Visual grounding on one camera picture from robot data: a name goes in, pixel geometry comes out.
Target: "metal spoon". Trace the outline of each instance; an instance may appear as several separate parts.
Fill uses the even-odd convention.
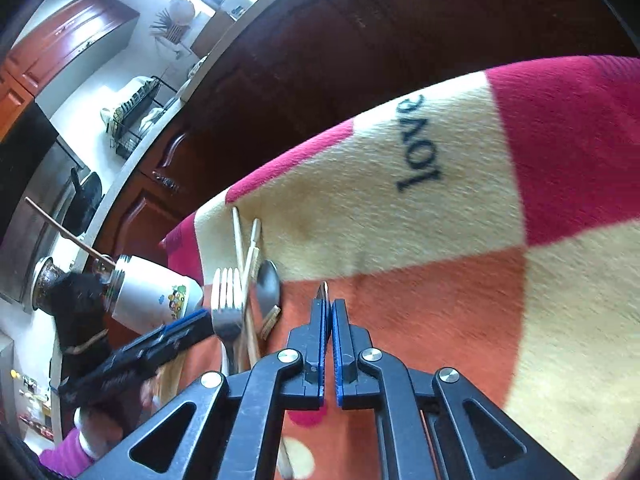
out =
[[[274,306],[280,305],[280,277],[271,260],[264,260],[255,279],[255,295],[265,319]]]

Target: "fork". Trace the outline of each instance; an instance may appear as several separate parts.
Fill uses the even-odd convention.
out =
[[[225,346],[229,375],[238,373],[234,347],[242,333],[243,303],[240,271],[226,267],[216,269],[211,288],[211,322]]]

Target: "purple sleeve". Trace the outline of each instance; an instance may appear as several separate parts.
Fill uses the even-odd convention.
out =
[[[80,447],[78,428],[73,428],[55,449],[45,449],[39,459],[44,467],[69,477],[78,476],[94,463]]]

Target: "blue gripper pad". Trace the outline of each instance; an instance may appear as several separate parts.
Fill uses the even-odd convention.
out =
[[[329,339],[327,330],[327,306],[326,302],[323,302],[322,306],[322,318],[320,321],[320,356],[318,359],[318,394],[320,396],[320,406],[324,405],[324,368],[326,363],[326,342]]]
[[[184,325],[192,320],[194,320],[197,317],[200,316],[205,316],[206,314],[204,314],[204,312],[206,312],[206,309],[201,308],[199,310],[196,310],[195,312],[192,312],[191,314],[189,314],[188,316],[182,317],[172,323],[169,323],[168,325],[165,325],[164,330],[162,330],[163,333],[169,332],[169,330],[174,330],[178,327],[180,327],[181,325]]]
[[[344,388],[342,387],[342,349],[340,348],[340,338],[338,337],[338,319],[335,313],[331,312],[333,348],[334,348],[334,375],[335,375],[335,399],[338,407],[342,407],[342,397]]]

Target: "pink blanket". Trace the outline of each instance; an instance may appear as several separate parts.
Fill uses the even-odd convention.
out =
[[[235,266],[232,205],[245,234],[262,219],[284,282],[266,351],[326,279],[375,345],[455,366],[579,478],[622,460],[640,418],[640,60],[523,62],[365,112],[187,218],[172,269],[209,284]],[[219,363],[201,343],[182,386]],[[327,378],[325,413],[286,417],[296,477],[376,478],[372,415],[340,412]]]

